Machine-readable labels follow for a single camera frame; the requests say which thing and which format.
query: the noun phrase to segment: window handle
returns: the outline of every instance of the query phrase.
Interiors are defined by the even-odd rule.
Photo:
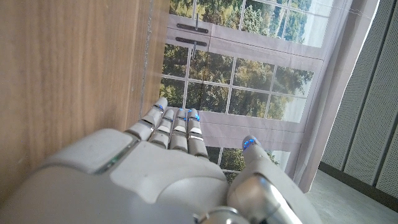
[[[208,29],[204,29],[204,28],[198,27],[198,23],[199,23],[199,13],[197,13],[196,26],[190,26],[190,25],[178,23],[178,24],[177,24],[177,27],[178,27],[178,28],[181,28],[181,29],[186,29],[186,30],[195,31],[195,32],[201,32],[201,33],[204,33],[204,34],[209,33],[209,30],[208,30]]]

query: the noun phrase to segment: perforated wall panel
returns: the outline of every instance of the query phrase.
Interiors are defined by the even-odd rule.
[[[339,170],[349,148],[349,142],[354,132],[360,109],[364,102],[377,55],[381,49],[382,40],[391,16],[394,0],[381,0],[373,20],[368,37],[356,62],[353,74],[347,84],[340,108],[333,124],[322,162]]]
[[[398,198],[398,127],[392,138],[376,188]]]
[[[398,112],[398,10],[395,8],[344,172],[372,185]]]

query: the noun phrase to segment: white curtain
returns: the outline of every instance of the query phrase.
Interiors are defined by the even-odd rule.
[[[195,17],[195,11],[203,11],[201,2],[204,1],[194,1],[193,8],[187,9],[192,18]],[[310,2],[311,6],[303,10],[303,7],[300,8],[303,2]],[[248,31],[244,19],[245,10],[249,10],[247,3],[266,4],[272,10],[279,7],[278,16],[285,16],[287,21],[283,30],[278,34],[270,34],[267,30],[269,33],[266,35]],[[307,192],[377,6],[378,0],[242,0],[239,24],[221,26],[199,22],[199,27],[208,30],[205,34],[178,28],[179,23],[195,26],[195,20],[170,15],[166,43],[188,48],[187,66],[184,74],[179,76],[167,73],[164,67],[163,77],[183,86],[183,98],[176,106],[189,108],[194,105],[201,110],[201,128],[207,146],[240,148],[243,138],[252,134],[260,140],[265,150],[273,151],[280,168]],[[293,35],[290,29],[297,15],[305,15],[300,37]],[[192,44],[178,41],[176,37],[205,43],[205,46],[197,46],[198,51],[233,58],[229,83],[192,76],[192,71],[198,70],[195,68],[198,63],[192,61]],[[241,60],[266,63],[272,74],[269,86],[259,88],[255,84],[236,84],[238,62]],[[309,81],[302,82],[300,91],[286,92],[275,85],[281,70],[285,68],[294,72],[310,72],[312,76]],[[228,95],[226,108],[212,110],[208,105],[204,106],[211,104],[214,98],[194,89],[200,85],[225,90]],[[262,104],[263,112],[242,114],[234,110],[234,106],[244,106],[244,103],[232,103],[234,97],[243,92],[267,98]],[[198,93],[202,97],[199,103],[192,103],[193,96],[190,93]],[[276,118],[269,113],[276,107],[277,100],[281,99],[284,100],[283,115]]]

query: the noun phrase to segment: wooden wall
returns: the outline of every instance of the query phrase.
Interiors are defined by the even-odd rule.
[[[0,1],[0,202],[46,157],[125,130],[156,101],[168,10],[164,0]]]

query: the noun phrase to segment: white robotic arm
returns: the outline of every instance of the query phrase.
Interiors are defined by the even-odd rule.
[[[160,98],[124,133],[102,129],[48,158],[1,206],[1,223],[321,223],[257,139],[228,185],[195,109]]]

